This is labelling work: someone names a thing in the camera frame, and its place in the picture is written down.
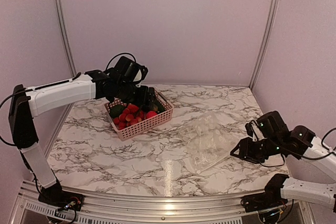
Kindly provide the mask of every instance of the green vegetable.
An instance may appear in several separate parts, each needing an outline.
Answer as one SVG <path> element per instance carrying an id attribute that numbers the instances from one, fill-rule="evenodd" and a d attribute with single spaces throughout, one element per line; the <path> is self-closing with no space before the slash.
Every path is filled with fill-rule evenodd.
<path id="1" fill-rule="evenodd" d="M 120 104 L 117 104 L 116 106 L 113 106 L 110 108 L 110 117 L 112 118 L 117 118 L 118 116 L 120 116 L 123 112 L 123 110 L 125 109 L 126 107 L 123 106 L 123 105 L 120 105 Z"/>
<path id="2" fill-rule="evenodd" d="M 159 102 L 157 99 L 155 99 L 154 104 L 158 107 L 157 110 L 158 113 L 162 113 L 166 110 L 164 106 L 161 104 L 161 102 Z"/>

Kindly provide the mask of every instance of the cucumber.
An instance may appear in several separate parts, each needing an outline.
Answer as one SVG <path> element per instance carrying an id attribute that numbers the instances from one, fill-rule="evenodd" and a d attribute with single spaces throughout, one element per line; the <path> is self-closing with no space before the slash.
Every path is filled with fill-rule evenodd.
<path id="1" fill-rule="evenodd" d="M 112 117 L 113 119 L 117 118 L 118 116 L 122 114 L 125 108 L 126 108 L 125 106 L 120 105 L 120 104 L 117 104 L 116 106 L 111 107 L 110 112 L 109 112 L 110 117 Z"/>

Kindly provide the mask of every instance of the transparent plastic bag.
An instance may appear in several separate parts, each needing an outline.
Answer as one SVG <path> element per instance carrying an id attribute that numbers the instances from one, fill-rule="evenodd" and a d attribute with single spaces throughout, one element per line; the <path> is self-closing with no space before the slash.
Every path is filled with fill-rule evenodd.
<path id="1" fill-rule="evenodd" d="M 228 158 L 238 142 L 213 112 L 188 122 L 178 134 L 186 142 L 188 161 L 198 174 Z"/>

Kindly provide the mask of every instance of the pink wall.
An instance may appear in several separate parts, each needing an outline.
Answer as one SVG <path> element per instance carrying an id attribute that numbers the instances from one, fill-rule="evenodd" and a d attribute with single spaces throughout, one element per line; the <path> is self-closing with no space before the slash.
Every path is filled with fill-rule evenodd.
<path id="1" fill-rule="evenodd" d="M 54 0 L 0 0 L 0 78 L 2 101 L 13 87 L 40 85 L 70 77 L 60 39 Z M 0 134 L 12 141 L 9 103 L 0 111 Z M 62 109 L 35 119 L 40 143 L 50 139 Z M 0 216 L 7 223 L 23 178 L 29 178 L 18 150 L 0 142 Z"/>
<path id="2" fill-rule="evenodd" d="M 290 128 L 307 126 L 322 137 L 336 126 L 336 1 L 280 0 L 265 61 L 254 89 L 263 110 L 278 110 Z M 336 133 L 327 140 L 336 145 Z M 289 158 L 295 178 L 332 180 Z M 314 206 L 318 224 L 334 223 L 331 210 Z"/>
<path id="3" fill-rule="evenodd" d="M 150 83 L 247 86 L 270 0 L 62 0 L 78 70 L 134 53 Z"/>

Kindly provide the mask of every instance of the pink basket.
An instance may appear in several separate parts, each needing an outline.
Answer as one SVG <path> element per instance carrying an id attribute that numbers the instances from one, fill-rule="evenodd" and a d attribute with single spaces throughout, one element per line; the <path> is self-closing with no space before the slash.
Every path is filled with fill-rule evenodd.
<path id="1" fill-rule="evenodd" d="M 135 125 L 129 126 L 127 128 L 124 128 L 123 130 L 118 130 L 117 127 L 115 126 L 115 124 L 113 123 L 113 119 L 110 117 L 109 111 L 109 104 L 106 103 L 104 105 L 106 111 L 107 111 L 107 118 L 109 119 L 113 129 L 115 130 L 115 132 L 118 134 L 118 137 L 120 138 L 120 140 L 124 141 L 127 140 L 131 137 L 134 137 L 136 135 L 139 135 L 149 129 L 152 129 L 160 124 L 163 124 L 165 122 L 170 121 L 170 119 L 172 118 L 173 115 L 173 104 L 171 102 L 169 102 L 161 93 L 159 93 L 158 91 L 155 91 L 156 97 L 158 99 L 158 101 L 164 106 L 164 108 L 166 109 L 164 112 L 153 116 L 152 118 L 146 119 L 141 121 L 140 123 L 137 123 Z M 117 104 L 121 104 L 126 106 L 126 103 L 121 102 L 119 99 L 115 99 L 114 102 L 112 102 L 112 107 L 116 106 Z"/>

